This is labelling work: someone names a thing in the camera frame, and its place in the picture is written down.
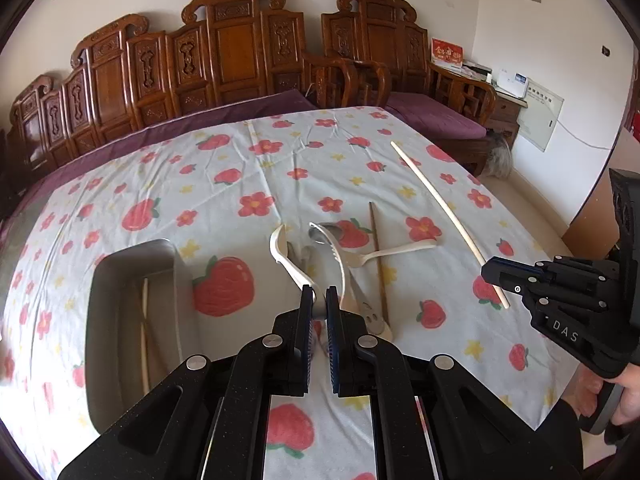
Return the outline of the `person's right hand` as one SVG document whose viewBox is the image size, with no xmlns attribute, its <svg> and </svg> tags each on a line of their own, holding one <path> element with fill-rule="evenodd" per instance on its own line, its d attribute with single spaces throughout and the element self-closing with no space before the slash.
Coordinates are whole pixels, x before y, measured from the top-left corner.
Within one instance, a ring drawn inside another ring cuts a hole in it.
<svg viewBox="0 0 640 480">
<path fill-rule="evenodd" d="M 611 418 L 613 425 L 622 426 L 635 422 L 640 414 L 640 370 L 637 365 L 628 364 L 620 376 L 610 379 L 612 384 L 620 385 L 624 391 L 620 404 Z M 597 407 L 597 396 L 605 380 L 594 374 L 587 367 L 578 368 L 575 396 L 578 413 L 586 417 L 592 416 Z"/>
</svg>

